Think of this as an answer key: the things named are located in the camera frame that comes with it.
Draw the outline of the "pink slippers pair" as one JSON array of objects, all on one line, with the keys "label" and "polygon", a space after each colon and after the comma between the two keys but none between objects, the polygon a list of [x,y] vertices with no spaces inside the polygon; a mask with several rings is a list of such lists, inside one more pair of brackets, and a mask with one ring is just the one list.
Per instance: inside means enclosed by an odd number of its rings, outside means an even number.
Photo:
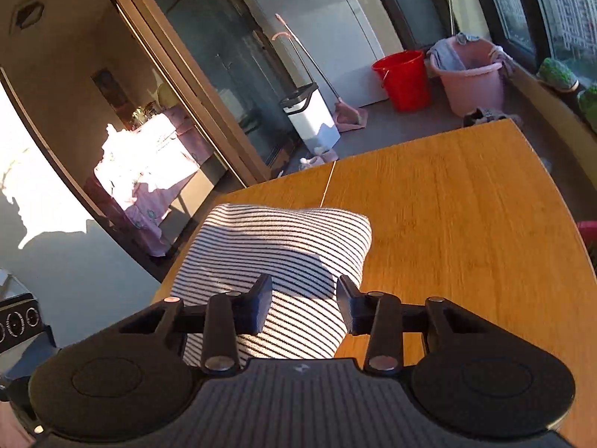
[{"label": "pink slippers pair", "polygon": [[337,153],[333,149],[326,147],[316,147],[315,155],[311,158],[300,158],[298,168],[300,171],[313,169],[328,163],[336,162],[339,159]]}]

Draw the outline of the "pink broom and dustpan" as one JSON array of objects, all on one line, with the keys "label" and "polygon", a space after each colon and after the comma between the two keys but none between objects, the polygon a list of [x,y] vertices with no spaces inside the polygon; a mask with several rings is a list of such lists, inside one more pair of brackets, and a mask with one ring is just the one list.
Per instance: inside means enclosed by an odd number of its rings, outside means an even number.
[{"label": "pink broom and dustpan", "polygon": [[334,94],[336,102],[333,117],[335,124],[338,127],[339,133],[342,134],[348,133],[348,131],[359,131],[366,128],[368,117],[367,111],[361,108],[352,107],[342,99],[334,85],[316,62],[315,58],[310,54],[304,44],[300,41],[299,37],[294,33],[282,16],[279,13],[276,13],[275,18],[284,27],[284,30],[275,34],[271,39],[275,41],[277,38],[285,34],[293,44],[297,44],[303,54],[310,60],[314,68],[317,70],[318,74],[325,81],[326,85],[330,88],[331,92]]}]

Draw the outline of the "striped beige knit garment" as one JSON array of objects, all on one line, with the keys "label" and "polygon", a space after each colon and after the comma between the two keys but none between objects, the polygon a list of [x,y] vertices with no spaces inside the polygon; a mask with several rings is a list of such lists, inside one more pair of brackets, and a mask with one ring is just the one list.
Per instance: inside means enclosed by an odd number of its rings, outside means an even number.
[{"label": "striped beige knit garment", "polygon": [[267,274],[271,305],[262,332],[238,338],[241,362],[331,358],[346,335],[336,282],[346,275],[360,284],[371,242],[369,219],[344,209],[224,203],[204,220],[171,293],[206,304]]}]

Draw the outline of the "pink plastic basin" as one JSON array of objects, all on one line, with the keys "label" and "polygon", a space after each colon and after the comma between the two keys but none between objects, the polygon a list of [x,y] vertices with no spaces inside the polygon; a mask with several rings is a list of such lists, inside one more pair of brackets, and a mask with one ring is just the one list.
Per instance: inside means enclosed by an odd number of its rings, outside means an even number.
[{"label": "pink plastic basin", "polygon": [[440,70],[435,59],[427,56],[432,72],[441,80],[450,109],[460,117],[478,107],[501,110],[504,105],[503,76],[512,73],[512,58],[502,47],[484,38],[460,46],[455,44],[453,37],[448,37],[448,41],[465,64],[465,70]]}]

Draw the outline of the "white trash bin black lid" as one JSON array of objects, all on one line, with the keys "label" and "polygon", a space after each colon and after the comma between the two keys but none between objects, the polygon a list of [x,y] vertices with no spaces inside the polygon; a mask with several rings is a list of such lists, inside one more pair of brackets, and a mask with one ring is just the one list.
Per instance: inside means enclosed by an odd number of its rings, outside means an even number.
[{"label": "white trash bin black lid", "polygon": [[312,154],[328,152],[340,140],[332,114],[315,82],[298,87],[280,101],[280,107]]}]

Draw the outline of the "green plant pot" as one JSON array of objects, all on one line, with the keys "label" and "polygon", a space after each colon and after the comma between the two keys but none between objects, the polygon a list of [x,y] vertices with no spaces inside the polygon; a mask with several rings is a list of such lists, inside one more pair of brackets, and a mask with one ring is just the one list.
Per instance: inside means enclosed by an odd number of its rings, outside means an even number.
[{"label": "green plant pot", "polygon": [[578,94],[582,117],[594,133],[597,133],[597,84],[593,83]]},{"label": "green plant pot", "polygon": [[580,85],[574,72],[567,65],[553,58],[543,60],[537,70],[536,78],[560,93],[575,92]]}]

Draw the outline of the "red plastic bucket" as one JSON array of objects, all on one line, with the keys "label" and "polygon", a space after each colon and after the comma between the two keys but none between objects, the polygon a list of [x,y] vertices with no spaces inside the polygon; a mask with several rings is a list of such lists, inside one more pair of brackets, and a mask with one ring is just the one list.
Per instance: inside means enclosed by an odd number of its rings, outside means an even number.
[{"label": "red plastic bucket", "polygon": [[398,112],[415,112],[432,103],[425,54],[402,51],[376,61],[372,71]]}]

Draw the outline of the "grey cloth on basin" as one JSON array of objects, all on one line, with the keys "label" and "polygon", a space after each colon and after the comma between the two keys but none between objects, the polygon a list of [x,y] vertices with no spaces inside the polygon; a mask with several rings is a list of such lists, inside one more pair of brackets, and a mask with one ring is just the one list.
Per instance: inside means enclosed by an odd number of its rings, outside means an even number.
[{"label": "grey cloth on basin", "polygon": [[[466,46],[468,43],[479,41],[479,37],[459,32],[458,34],[455,34],[453,41],[460,46]],[[440,70],[463,71],[466,69],[465,64],[448,41],[448,38],[444,38],[434,44],[434,46],[427,52],[427,56],[435,59],[436,67]]]}]

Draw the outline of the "pink covered indoor table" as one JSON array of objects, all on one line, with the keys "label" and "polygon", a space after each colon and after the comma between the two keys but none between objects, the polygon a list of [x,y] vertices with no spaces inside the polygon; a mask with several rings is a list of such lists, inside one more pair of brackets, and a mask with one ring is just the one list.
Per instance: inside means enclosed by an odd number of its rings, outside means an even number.
[{"label": "pink covered indoor table", "polygon": [[161,224],[176,196],[213,155],[213,148],[178,105],[133,131],[107,124],[106,132],[94,177],[141,236],[147,253],[163,257],[171,244]]}]

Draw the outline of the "dark shoes on floor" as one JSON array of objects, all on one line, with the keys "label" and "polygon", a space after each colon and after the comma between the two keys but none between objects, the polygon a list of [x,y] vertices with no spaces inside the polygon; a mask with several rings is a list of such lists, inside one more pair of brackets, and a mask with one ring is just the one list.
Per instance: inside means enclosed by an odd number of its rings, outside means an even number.
[{"label": "dark shoes on floor", "polygon": [[507,114],[501,110],[479,107],[476,110],[465,114],[462,125],[464,127],[473,127],[476,124],[488,124],[489,122],[501,119],[510,119],[519,128],[523,125],[522,118],[517,114]]}]

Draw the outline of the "dark framed door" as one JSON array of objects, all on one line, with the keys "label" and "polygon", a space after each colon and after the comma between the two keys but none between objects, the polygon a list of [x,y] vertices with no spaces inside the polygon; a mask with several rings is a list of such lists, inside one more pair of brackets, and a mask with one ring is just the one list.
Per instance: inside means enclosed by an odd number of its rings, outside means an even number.
[{"label": "dark framed door", "polygon": [[381,0],[381,5],[406,50],[428,51],[451,36],[447,0]]}]

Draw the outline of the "green plant pot far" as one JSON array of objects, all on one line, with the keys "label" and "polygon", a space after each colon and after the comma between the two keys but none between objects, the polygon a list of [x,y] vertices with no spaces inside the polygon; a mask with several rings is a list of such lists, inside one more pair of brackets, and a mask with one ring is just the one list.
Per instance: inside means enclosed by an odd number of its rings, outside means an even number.
[{"label": "green plant pot far", "polygon": [[567,65],[553,58],[543,60],[537,70],[536,78],[560,93],[575,92],[580,85],[574,72]]}]

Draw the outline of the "green plant pot near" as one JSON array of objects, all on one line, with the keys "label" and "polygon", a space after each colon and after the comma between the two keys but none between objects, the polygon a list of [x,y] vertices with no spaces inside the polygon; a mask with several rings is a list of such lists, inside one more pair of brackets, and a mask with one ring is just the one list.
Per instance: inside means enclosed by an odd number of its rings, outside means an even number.
[{"label": "green plant pot near", "polygon": [[593,83],[578,94],[582,117],[594,133],[597,133],[597,84]]}]

